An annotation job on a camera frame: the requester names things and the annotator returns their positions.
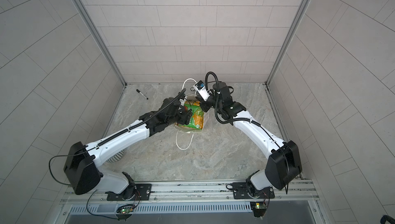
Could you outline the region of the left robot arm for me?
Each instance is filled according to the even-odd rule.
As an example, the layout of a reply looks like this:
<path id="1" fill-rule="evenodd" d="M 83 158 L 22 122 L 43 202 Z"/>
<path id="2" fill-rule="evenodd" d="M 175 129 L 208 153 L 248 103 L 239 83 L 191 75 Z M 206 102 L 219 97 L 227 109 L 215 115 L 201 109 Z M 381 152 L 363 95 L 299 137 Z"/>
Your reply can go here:
<path id="1" fill-rule="evenodd" d="M 65 175 L 76 195 L 92 190 L 115 194 L 118 200 L 129 200 L 136 195 L 132 177 L 114 173 L 101 166 L 127 147 L 147 139 L 174 124 L 188 124 L 192 113 L 184 107 L 185 94 L 166 98 L 158 111 L 140 116 L 131 125 L 96 142 L 77 142 L 70 147 L 64 165 Z"/>

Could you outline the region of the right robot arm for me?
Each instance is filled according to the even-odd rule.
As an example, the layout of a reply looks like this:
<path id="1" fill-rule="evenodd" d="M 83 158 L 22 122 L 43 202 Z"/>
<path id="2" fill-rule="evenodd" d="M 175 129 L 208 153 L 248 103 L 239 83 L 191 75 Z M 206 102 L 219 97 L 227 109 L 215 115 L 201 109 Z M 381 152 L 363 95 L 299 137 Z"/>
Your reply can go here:
<path id="1" fill-rule="evenodd" d="M 215 110 L 221 124 L 231 124 L 242 131 L 267 158 L 266 167 L 246 179 L 244 187 L 232 187 L 234 191 L 246 191 L 251 198 L 263 195 L 270 198 L 270 190 L 287 189 L 289 183 L 302 173 L 299 148 L 293 141 L 285 142 L 264 128 L 241 103 L 231 96 L 231 87 L 216 82 L 207 89 L 203 81 L 193 87 L 204 112 Z"/>

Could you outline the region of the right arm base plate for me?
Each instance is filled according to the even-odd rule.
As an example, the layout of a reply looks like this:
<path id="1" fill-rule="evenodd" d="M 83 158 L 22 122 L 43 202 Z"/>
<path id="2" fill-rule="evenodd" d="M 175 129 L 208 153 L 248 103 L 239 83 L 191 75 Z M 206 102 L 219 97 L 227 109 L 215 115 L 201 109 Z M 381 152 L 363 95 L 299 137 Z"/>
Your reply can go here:
<path id="1" fill-rule="evenodd" d="M 246 182 L 233 182 L 226 188 L 233 193 L 234 199 L 273 199 L 275 198 L 272 187 L 262 190 L 254 190 L 252 185 Z"/>

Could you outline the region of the white printed paper bag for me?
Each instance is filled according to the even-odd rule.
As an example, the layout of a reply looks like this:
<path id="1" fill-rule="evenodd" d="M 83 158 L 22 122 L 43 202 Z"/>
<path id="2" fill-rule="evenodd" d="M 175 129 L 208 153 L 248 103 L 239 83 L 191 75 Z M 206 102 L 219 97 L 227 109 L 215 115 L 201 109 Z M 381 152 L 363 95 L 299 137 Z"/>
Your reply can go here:
<path id="1" fill-rule="evenodd" d="M 187 121 L 189 123 L 175 124 L 175 129 L 177 130 L 175 136 L 175 143 L 178 149 L 181 151 L 185 151 L 189 149 L 189 147 L 192 144 L 195 133 L 201 133 L 203 131 L 204 122 L 205 122 L 204 120 L 205 114 L 201 107 L 201 101 L 197 99 L 197 91 L 194 89 L 194 87 L 192 87 L 191 89 L 194 91 L 194 94 L 186 94 L 184 100 L 182 101 L 182 104 L 184 105 L 184 110 L 186 111 L 185 118 L 187 118 Z M 189 145 L 186 148 L 181 148 L 178 144 L 179 133 L 191 134 Z"/>

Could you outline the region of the green corn chips bag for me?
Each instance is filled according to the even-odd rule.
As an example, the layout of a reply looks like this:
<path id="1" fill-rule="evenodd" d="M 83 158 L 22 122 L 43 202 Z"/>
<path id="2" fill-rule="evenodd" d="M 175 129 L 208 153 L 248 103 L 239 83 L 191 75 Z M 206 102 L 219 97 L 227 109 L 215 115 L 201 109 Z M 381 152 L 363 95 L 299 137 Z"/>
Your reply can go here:
<path id="1" fill-rule="evenodd" d="M 188 124 L 176 123 L 176 126 L 189 130 L 202 130 L 204 127 L 204 112 L 200 107 L 199 101 L 186 101 L 184 104 L 185 111 L 189 117 Z"/>

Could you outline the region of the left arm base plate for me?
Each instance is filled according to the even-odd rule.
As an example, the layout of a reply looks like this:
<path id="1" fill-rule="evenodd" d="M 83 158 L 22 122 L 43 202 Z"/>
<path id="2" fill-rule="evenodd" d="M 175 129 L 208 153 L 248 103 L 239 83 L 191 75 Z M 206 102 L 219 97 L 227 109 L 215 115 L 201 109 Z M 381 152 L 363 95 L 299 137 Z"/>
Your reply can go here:
<path id="1" fill-rule="evenodd" d="M 129 184 L 121 193 L 106 192 L 107 201 L 149 200 L 151 184 Z"/>

